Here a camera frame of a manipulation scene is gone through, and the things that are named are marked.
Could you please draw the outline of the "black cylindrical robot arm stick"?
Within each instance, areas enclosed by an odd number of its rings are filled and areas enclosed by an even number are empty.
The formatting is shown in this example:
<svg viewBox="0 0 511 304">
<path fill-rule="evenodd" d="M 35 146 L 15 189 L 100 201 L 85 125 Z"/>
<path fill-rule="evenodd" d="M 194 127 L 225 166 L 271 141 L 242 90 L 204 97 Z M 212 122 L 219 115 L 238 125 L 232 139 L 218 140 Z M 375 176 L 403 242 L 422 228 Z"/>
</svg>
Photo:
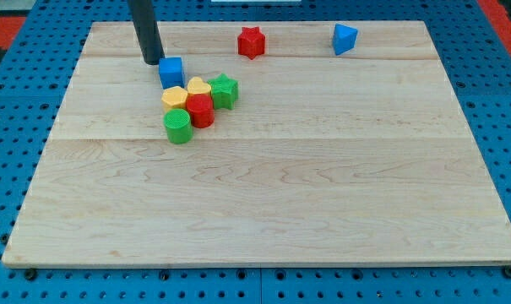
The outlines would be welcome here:
<svg viewBox="0 0 511 304">
<path fill-rule="evenodd" d="M 158 65 L 165 53 L 161 44 L 153 2 L 151 0 L 127 0 L 127 3 L 144 62 L 149 65 Z"/>
</svg>

